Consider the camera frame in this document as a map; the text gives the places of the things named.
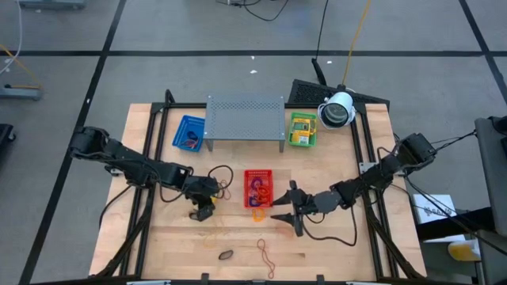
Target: blue plastic basket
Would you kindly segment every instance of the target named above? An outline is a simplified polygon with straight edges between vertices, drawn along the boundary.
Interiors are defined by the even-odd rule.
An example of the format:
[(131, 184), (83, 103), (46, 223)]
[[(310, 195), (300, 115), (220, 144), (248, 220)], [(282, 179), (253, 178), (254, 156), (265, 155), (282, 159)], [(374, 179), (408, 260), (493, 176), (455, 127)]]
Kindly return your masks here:
[[(189, 139), (189, 137), (187, 136), (189, 131), (193, 131), (199, 138), (197, 141), (197, 146), (195, 148), (185, 146), (183, 144), (186, 140)], [(182, 150), (198, 152), (200, 150), (200, 145), (203, 143), (203, 137), (204, 137), (204, 119), (184, 115), (183, 118), (181, 118), (180, 126), (177, 128), (176, 135), (174, 136), (173, 146), (177, 146)]]

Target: gray floor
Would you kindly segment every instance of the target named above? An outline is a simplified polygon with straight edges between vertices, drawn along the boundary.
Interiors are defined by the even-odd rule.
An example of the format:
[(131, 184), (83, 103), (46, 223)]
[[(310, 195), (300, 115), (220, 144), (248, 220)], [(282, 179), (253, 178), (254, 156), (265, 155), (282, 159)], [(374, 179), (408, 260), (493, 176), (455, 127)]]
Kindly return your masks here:
[[(322, 49), (346, 50), (366, 1), (331, 1)], [(468, 0), (491, 50), (507, 50), (507, 2)], [(89, 0), (83, 11), (23, 13), (25, 50), (100, 51), (117, 0)], [(244, 9), (214, 0), (128, 0), (112, 50), (310, 50), (315, 47), (324, 0), (290, 1), (265, 23)], [(252, 7), (268, 17), (279, 2)], [(0, 44), (17, 46), (15, 3), (0, 2)], [(357, 50), (479, 51), (458, 1), (374, 1)], [(108, 57), (86, 124), (120, 138), (131, 103), (160, 101), (166, 88), (179, 102), (207, 93), (253, 92), (287, 96), (294, 78), (316, 82), (310, 57)], [(345, 57), (321, 57), (328, 84), (343, 75)], [(507, 58), (495, 59), (507, 72)], [(0, 101), (0, 123), (14, 124), (18, 140), (0, 168), (0, 283), (19, 280), (63, 154), (97, 64), (95, 57), (30, 57), (22, 61), (44, 84), (41, 101)], [(18, 68), (0, 83), (27, 83)], [(507, 110), (484, 57), (354, 57), (347, 85), (391, 100), (391, 122), (401, 135), (431, 140), (461, 135), (480, 116)], [(73, 161), (32, 281), (82, 278), (88, 273), (97, 220), (110, 176), (101, 165)], [(439, 154), (414, 182), (452, 195), (455, 205), (489, 204), (477, 143), (467, 139)]]

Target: table leg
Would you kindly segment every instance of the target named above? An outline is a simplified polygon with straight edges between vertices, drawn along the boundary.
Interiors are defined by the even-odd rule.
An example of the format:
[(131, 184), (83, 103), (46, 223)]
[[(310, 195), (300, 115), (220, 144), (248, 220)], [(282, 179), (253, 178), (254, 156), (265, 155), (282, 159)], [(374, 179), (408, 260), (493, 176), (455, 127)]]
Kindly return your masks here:
[(206, 146), (208, 147), (209, 151), (213, 151), (213, 140), (212, 139), (205, 139), (204, 143), (206, 143)]

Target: yellow object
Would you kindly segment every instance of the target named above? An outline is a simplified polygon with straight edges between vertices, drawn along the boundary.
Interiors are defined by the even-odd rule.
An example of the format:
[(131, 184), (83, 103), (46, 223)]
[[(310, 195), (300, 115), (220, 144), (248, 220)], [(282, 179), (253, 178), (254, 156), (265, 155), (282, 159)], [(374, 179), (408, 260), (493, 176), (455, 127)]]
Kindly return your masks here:
[(345, 65), (345, 73), (343, 74), (343, 79), (341, 80), (342, 85), (345, 85), (345, 79), (347, 78), (347, 73), (349, 72), (350, 57), (352, 56), (352, 51), (354, 50), (354, 45), (356, 44), (356, 40), (359, 37), (359, 32), (361, 30), (361, 27), (363, 26), (363, 22), (364, 22), (364, 19), (366, 18), (366, 14), (368, 13), (368, 10), (370, 9), (370, 4), (372, 4), (372, 0), (368, 0), (368, 2), (366, 3), (366, 7), (364, 7), (363, 16), (361, 16), (361, 20), (359, 21), (359, 26), (357, 27), (356, 35), (354, 36), (354, 39), (352, 40), (352, 44), (350, 45), (349, 56), (347, 57), (347, 64)]
[(264, 218), (266, 217), (266, 213), (264, 212), (264, 209), (253, 209), (252, 210), (252, 218), (255, 222), (262, 222)]
[(315, 134), (315, 120), (294, 118), (292, 120), (293, 143), (309, 143), (310, 136)]
[(18, 59), (14, 57), (12, 53), (7, 49), (7, 47), (4, 47), (2, 44), (0, 44), (0, 48), (6, 52), (7, 55), (10, 56), (10, 58), (19, 66), (21, 67), (30, 77), (32, 80), (38, 84), (38, 86), (30, 86), (30, 85), (12, 85), (12, 88), (25, 88), (25, 89), (42, 89), (42, 84), (40, 84), (39, 79), (37, 79), (37, 76), (23, 63), (21, 63)]
[(457, 261), (480, 261), (481, 253), (477, 240), (454, 241), (448, 246), (449, 254)]

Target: yellow cable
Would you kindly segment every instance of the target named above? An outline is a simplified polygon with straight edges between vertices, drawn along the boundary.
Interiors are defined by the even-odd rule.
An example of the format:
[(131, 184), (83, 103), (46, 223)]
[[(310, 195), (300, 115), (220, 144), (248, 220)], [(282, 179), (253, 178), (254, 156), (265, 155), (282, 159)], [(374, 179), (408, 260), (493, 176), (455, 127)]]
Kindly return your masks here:
[(347, 57), (347, 65), (345, 65), (345, 73), (343, 74), (343, 79), (341, 80), (341, 84), (345, 85), (345, 79), (347, 78), (347, 73), (349, 72), (349, 64), (350, 64), (350, 58), (352, 56), (352, 51), (354, 50), (354, 45), (356, 44), (356, 40), (359, 37), (359, 32), (361, 30), (361, 27), (363, 26), (364, 19), (366, 18), (366, 14), (368, 13), (368, 10), (370, 9), (370, 4), (372, 4), (372, 0), (368, 0), (366, 3), (366, 7), (364, 7), (363, 16), (361, 16), (361, 20), (359, 21), (359, 26), (357, 27), (356, 35), (354, 36), (354, 39), (352, 40), (352, 44), (350, 45), (350, 51), (349, 56)]
[(10, 51), (4, 47), (2, 44), (0, 44), (0, 48), (5, 51), (7, 53), (7, 55), (10, 56), (10, 58), (19, 66), (21, 67), (27, 74), (30, 75), (30, 77), (32, 77), (32, 80), (38, 84), (38, 86), (30, 86), (30, 85), (13, 85), (12, 88), (26, 88), (26, 89), (42, 89), (42, 84), (40, 84), (40, 81), (39, 79), (37, 79), (37, 76), (35, 76), (35, 74), (30, 70), (28, 69), (28, 67), (26, 67), (23, 63), (21, 63), (19, 60), (17, 60), (14, 55), (12, 53), (10, 53)]

